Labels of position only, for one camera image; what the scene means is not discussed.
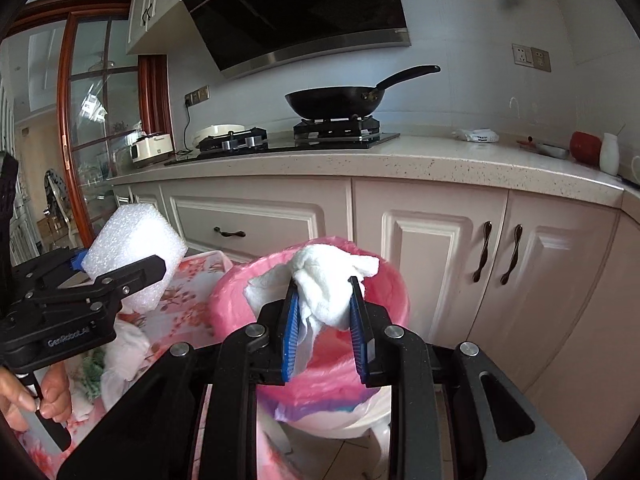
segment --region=pan handle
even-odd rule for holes
[[[413,68],[402,70],[402,72],[398,72],[397,74],[387,77],[384,81],[381,81],[376,85],[376,90],[385,91],[390,86],[397,85],[398,83],[409,81],[409,79],[415,79],[427,74],[435,74],[439,71],[440,67],[437,65],[414,66]]]

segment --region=white vase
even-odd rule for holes
[[[618,137],[613,134],[604,134],[602,150],[600,150],[600,171],[616,176],[620,166],[620,148]]]

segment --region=wall socket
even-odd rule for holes
[[[513,61],[516,65],[530,66],[544,72],[551,72],[551,58],[546,50],[512,44]]]
[[[187,108],[209,99],[209,85],[198,88],[196,91],[191,92],[184,96],[184,103]]]

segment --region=glass door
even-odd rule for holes
[[[66,79],[60,81],[66,89],[61,98],[66,128],[61,134],[67,176],[78,190],[79,207],[74,210],[86,216],[76,221],[87,244],[86,238],[95,238],[116,211],[116,197],[105,181],[129,169],[129,147],[138,139],[138,56],[126,54],[126,18],[70,21],[75,31],[67,26],[70,49],[61,60],[61,77]]]

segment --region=pink trash bag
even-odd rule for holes
[[[242,293],[249,280],[277,264],[287,263],[300,247],[311,244],[327,244],[351,254],[379,257],[343,238],[325,237],[233,267],[220,279],[209,300],[211,325],[217,341],[223,341],[235,330],[256,321]],[[406,325],[408,293],[400,273],[390,263],[380,258],[377,275],[365,278],[364,286],[366,301],[386,307],[393,323]],[[350,333],[327,328],[316,339],[306,370],[286,386],[259,386],[258,400],[276,420],[295,422],[317,412],[352,411],[377,391],[360,383]]]

